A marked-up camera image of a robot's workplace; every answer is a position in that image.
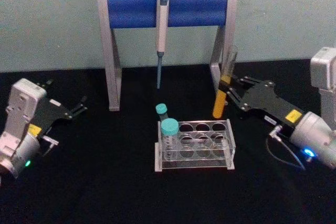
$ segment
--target blue led light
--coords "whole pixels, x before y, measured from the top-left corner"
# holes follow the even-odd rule
[[[315,154],[314,154],[314,152],[312,152],[311,150],[309,150],[309,149],[304,149],[303,150],[304,151],[304,153],[306,153],[308,156],[310,156],[310,157],[315,157]]]

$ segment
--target metal stand frame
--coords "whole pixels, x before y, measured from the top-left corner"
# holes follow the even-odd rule
[[[218,26],[210,70],[215,90],[218,88],[224,57],[233,44],[236,22],[237,0],[227,0],[225,26]],[[109,110],[120,110],[121,67],[114,30],[110,28],[107,0],[98,0],[100,34],[105,61],[106,82],[109,94]],[[220,56],[222,68],[219,68]]]

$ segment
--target teal cap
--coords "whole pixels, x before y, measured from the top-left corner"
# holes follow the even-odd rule
[[[179,131],[178,121],[173,118],[167,118],[161,123],[161,131],[165,136],[175,135]]]
[[[155,107],[155,109],[156,109],[157,114],[159,114],[159,115],[164,114],[164,113],[167,112],[167,107],[166,107],[166,104],[164,104],[164,103],[158,104]]]

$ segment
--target cable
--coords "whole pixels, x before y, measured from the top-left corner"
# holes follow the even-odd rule
[[[275,158],[277,161],[280,161],[284,164],[287,164],[287,165],[291,165],[291,166],[294,166],[296,168],[299,168],[299,169],[302,169],[302,170],[306,170],[305,166],[303,165],[303,163],[300,161],[300,159],[298,158],[298,156],[283,142],[283,141],[278,141],[280,144],[283,145],[283,147],[286,148],[286,150],[288,150],[288,152],[295,158],[295,160],[298,162],[299,165],[296,165],[294,163],[291,163],[291,162],[288,162],[288,161],[285,161],[279,157],[277,157],[276,155],[273,154],[273,152],[270,150],[269,146],[268,146],[268,138],[266,138],[266,149],[268,151],[268,153],[273,157]]]

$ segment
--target wall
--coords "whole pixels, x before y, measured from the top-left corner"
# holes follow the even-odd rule
[[[335,0],[238,0],[238,61],[312,57],[336,40]],[[209,61],[216,28],[171,28],[164,64]],[[116,31],[123,66],[156,64],[154,29]],[[97,0],[1,0],[0,72],[103,67]]]

